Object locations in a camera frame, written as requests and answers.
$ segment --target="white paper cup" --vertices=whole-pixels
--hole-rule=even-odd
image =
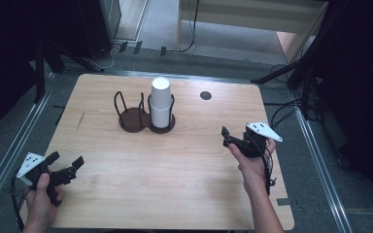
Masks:
[[[151,105],[159,110],[163,110],[170,107],[171,103],[171,84],[169,80],[162,77],[153,79]]]
[[[156,128],[168,127],[170,123],[169,115],[171,115],[171,106],[166,109],[160,110],[151,105],[151,118],[153,119],[153,126],[155,126]]]

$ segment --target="black panel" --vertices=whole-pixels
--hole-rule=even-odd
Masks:
[[[326,124],[328,132],[341,130],[347,138],[337,145],[338,135],[332,135],[334,145],[373,181],[373,1],[350,2],[314,69],[322,78],[319,94],[336,121]]]
[[[0,3],[0,120],[35,82],[28,62],[34,36],[26,17],[18,14],[17,10],[24,10],[22,3]]]
[[[46,38],[75,55],[94,59],[112,48],[120,22],[119,0],[53,0],[43,9]]]

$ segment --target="black cable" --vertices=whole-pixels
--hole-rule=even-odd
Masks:
[[[199,0],[196,1],[195,18],[193,19],[193,26],[192,26],[192,41],[190,42],[189,47],[185,50],[168,50],[168,51],[186,52],[192,47],[193,43],[195,43],[195,25],[196,25],[196,18],[198,16],[198,6],[199,6]]]
[[[287,106],[295,106],[295,107],[299,107],[299,105],[300,105],[299,102],[300,102],[300,101],[301,101],[300,99],[296,99],[296,100],[292,100],[292,101],[289,101],[289,102],[283,104],[283,106],[282,106],[281,108],[279,108],[279,109],[274,113],[274,115],[271,117],[271,121],[270,121],[271,128],[272,128],[272,129],[275,129],[275,128],[278,126],[278,124],[279,124],[280,122],[282,122],[284,119],[288,118],[291,114],[293,114],[293,113],[295,112],[296,109],[292,110],[292,111],[290,112],[290,114],[287,114],[287,115],[283,116],[283,118],[281,118],[277,123],[274,123],[274,118],[275,118],[275,116],[277,115],[277,113],[278,113],[279,111],[281,111],[282,109],[284,109],[284,108],[287,107]]]
[[[18,167],[15,170],[14,176],[11,179],[11,188],[12,188],[11,196],[12,196],[12,204],[14,205],[15,215],[17,217],[17,227],[19,228],[20,231],[23,231],[23,228],[25,227],[25,225],[23,224],[22,217],[20,217],[20,213],[19,213],[20,203],[17,203],[17,188],[15,187],[15,180],[17,178],[17,172],[19,171],[19,169],[20,167]]]
[[[266,188],[266,191],[269,195],[270,194],[270,189],[269,188],[271,186],[272,167],[271,167],[271,170],[268,167],[268,163],[267,163],[267,161],[265,160],[265,157],[264,157],[264,155],[266,155],[265,151],[264,152],[261,151],[258,144],[255,142],[255,140],[252,137],[249,137],[249,139],[253,142],[253,144],[258,149],[259,154],[261,154],[261,160],[262,160],[262,163],[264,164],[265,188]]]
[[[22,198],[20,198],[20,201],[17,203],[17,209],[20,210],[20,205],[22,205],[22,202],[23,200],[25,200],[25,197],[28,195],[28,193],[31,191],[32,189],[29,188],[25,194],[23,194]]]
[[[277,178],[275,178],[274,180],[271,179],[271,175],[272,175],[272,170],[274,170],[274,159],[272,159],[272,153],[271,151],[269,151],[268,148],[265,148],[266,151],[268,151],[269,153],[269,158],[271,160],[271,169],[269,170],[269,182],[270,182],[270,186],[274,186],[275,185],[275,181],[277,180]]]
[[[293,100],[289,101],[289,102],[286,102],[286,103],[270,103],[270,102],[264,102],[263,105],[264,106],[283,106],[283,105],[287,105],[287,104],[290,104],[292,103]]]
[[[318,117],[319,111],[318,111],[317,103],[319,102],[320,98],[317,96],[316,90],[313,87],[311,88],[310,93],[311,93],[312,96],[308,100],[308,105],[307,105],[307,108],[306,108],[306,110],[307,110],[306,115],[307,115],[309,120],[317,121],[317,120],[319,120],[319,117]],[[315,117],[310,116],[309,113],[311,113],[311,111],[315,112]]]
[[[279,66],[279,65],[287,66],[286,64],[275,64],[275,65],[273,65],[273,66],[269,69],[269,74],[271,74],[271,73],[272,73],[272,70],[273,70],[275,67]],[[278,81],[278,82],[280,82],[280,83],[285,83],[285,82],[288,81],[288,72],[286,72],[285,75],[286,75],[286,79],[287,79],[286,81],[279,80],[278,78],[280,78],[281,76],[275,78],[275,80]]]

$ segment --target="gray floor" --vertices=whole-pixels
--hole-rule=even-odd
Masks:
[[[116,39],[137,41],[145,13],[149,8],[148,0],[120,0],[120,11],[123,16],[119,23]]]
[[[133,54],[133,48],[128,48],[124,52],[114,50],[112,54],[115,63],[111,68],[106,69],[107,74],[132,76],[158,74],[189,79],[211,79],[216,82],[248,83],[249,79],[261,78],[271,70],[278,68],[274,66],[275,64],[285,63],[278,38],[274,37],[274,32],[251,32],[255,33],[254,37],[258,39],[256,42],[245,41],[247,37],[236,36],[242,35],[240,28],[222,29],[222,27],[213,24],[197,24],[196,48],[193,47],[193,52],[187,54],[168,53],[165,56],[160,56],[159,51],[155,50],[159,50],[161,46],[166,46],[169,50],[171,47],[175,47],[174,40],[170,39],[170,37],[174,38],[174,35],[172,33],[169,35],[169,32],[173,32],[174,25],[164,24],[170,20],[165,20],[164,14],[157,14],[156,11],[162,9],[158,4],[172,7],[172,4],[176,5],[174,2],[178,1],[151,0],[138,40],[144,42],[144,49],[154,50],[141,50],[139,54]],[[169,17],[173,17],[172,11],[168,11],[168,14]],[[188,45],[187,34],[190,33],[188,27],[189,22],[184,22],[183,33],[186,35],[184,45]],[[224,40],[209,40],[210,35],[217,34],[214,33],[214,30],[219,30],[220,33],[231,32],[231,35],[222,34],[220,38]],[[248,52],[244,46],[240,47],[244,44],[257,49],[254,49],[254,52]],[[106,54],[95,62],[102,66],[108,66],[112,59],[109,54]],[[35,126],[27,135],[23,147],[16,154],[11,153],[11,156],[18,156],[14,167],[21,163],[23,155],[28,151],[45,153],[51,135],[56,128],[55,122],[61,114],[61,109],[53,106],[65,106],[78,76],[86,73],[86,70],[68,59],[65,59],[65,64],[64,74],[57,75],[53,80],[51,97],[44,106],[45,108],[43,108]],[[264,102],[284,103],[292,99],[291,92],[285,88],[285,83],[280,81],[261,85],[260,89]],[[1,120],[0,161],[4,158],[17,131],[33,108],[33,98],[34,89],[31,89]],[[266,106],[265,108],[269,118],[278,109],[276,106]],[[291,108],[277,117],[281,117],[289,111]],[[335,152],[322,126],[315,121],[310,121],[308,124],[312,128],[321,158],[345,208],[351,228],[355,232],[373,232],[373,188],[371,182],[360,173],[339,169]],[[277,131],[285,139],[282,144],[279,144],[278,155],[295,219],[295,227],[289,232],[339,231],[334,214],[328,204],[322,180],[316,170],[317,165],[300,127],[299,119],[296,115],[289,117],[279,125]],[[4,184],[0,191],[0,232],[17,232],[13,221],[10,192],[9,177],[4,178]],[[51,232],[97,231],[91,229],[52,229]]]

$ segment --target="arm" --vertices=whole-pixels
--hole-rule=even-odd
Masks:
[[[230,144],[228,147],[232,155],[238,160],[238,169],[244,177],[244,188],[250,197],[255,231],[284,232],[265,189],[262,159],[260,157],[247,158],[233,144]],[[268,150],[272,153],[275,147],[274,140],[268,139]]]
[[[44,173],[38,180],[36,191],[31,190],[26,195],[26,204],[28,206],[28,219],[23,228],[25,232],[47,232],[48,228],[56,217],[56,207],[51,203],[47,195],[47,187],[50,184],[50,175]],[[63,192],[59,187],[55,188],[56,199],[62,199]]]

